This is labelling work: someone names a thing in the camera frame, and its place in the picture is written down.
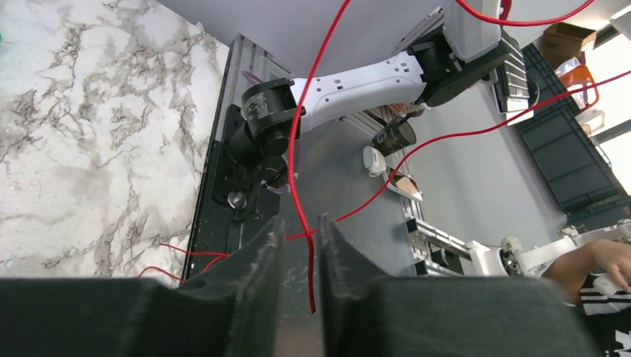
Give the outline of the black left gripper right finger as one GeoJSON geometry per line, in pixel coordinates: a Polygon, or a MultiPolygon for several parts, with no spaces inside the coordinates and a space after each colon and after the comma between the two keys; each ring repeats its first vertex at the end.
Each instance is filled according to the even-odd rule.
{"type": "Polygon", "coordinates": [[[326,356],[596,356],[548,283],[525,277],[395,277],[318,218],[326,356]]]}

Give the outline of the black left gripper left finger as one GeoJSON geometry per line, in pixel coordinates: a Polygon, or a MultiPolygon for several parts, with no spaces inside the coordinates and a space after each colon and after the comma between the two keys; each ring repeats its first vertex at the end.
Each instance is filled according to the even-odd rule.
{"type": "Polygon", "coordinates": [[[172,289],[147,278],[1,281],[3,356],[272,356],[285,224],[172,289]]]}

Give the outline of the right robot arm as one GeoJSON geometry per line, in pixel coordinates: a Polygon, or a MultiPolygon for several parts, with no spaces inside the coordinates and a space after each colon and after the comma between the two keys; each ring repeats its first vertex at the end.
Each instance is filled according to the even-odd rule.
{"type": "Polygon", "coordinates": [[[443,24],[394,56],[324,77],[280,78],[251,86],[241,97],[245,123],[226,141],[236,164],[256,167],[289,146],[295,112],[298,133],[378,106],[441,106],[501,65],[516,44],[500,25],[451,5],[443,24]]]}

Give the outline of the person forearm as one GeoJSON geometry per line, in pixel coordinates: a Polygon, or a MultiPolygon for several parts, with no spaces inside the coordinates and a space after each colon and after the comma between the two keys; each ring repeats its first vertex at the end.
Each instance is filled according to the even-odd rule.
{"type": "Polygon", "coordinates": [[[558,257],[542,276],[556,283],[566,301],[580,303],[580,289],[596,268],[602,268],[611,281],[630,291],[630,246],[622,242],[598,240],[558,257]]]}

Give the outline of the dark grey storage crate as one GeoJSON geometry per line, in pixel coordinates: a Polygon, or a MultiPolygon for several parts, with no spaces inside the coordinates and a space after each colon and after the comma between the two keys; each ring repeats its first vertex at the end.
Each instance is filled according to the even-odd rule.
{"type": "Polygon", "coordinates": [[[516,125],[567,222],[587,231],[630,218],[630,195],[611,164],[576,120],[579,109],[562,98],[516,125]]]}

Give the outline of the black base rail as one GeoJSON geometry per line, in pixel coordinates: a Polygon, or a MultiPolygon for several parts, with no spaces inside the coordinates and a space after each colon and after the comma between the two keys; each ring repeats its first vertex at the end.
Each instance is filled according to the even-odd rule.
{"type": "Polygon", "coordinates": [[[188,243],[188,250],[192,253],[185,258],[184,279],[201,273],[214,259],[207,254],[201,256],[201,252],[230,254],[237,251],[280,210],[280,195],[264,185],[249,217],[242,222],[234,220],[236,210],[230,206],[228,199],[236,193],[244,199],[249,197],[250,182],[258,168],[249,170],[235,164],[225,153],[227,140],[245,123],[240,107],[232,104],[216,119],[203,164],[188,243]]]}

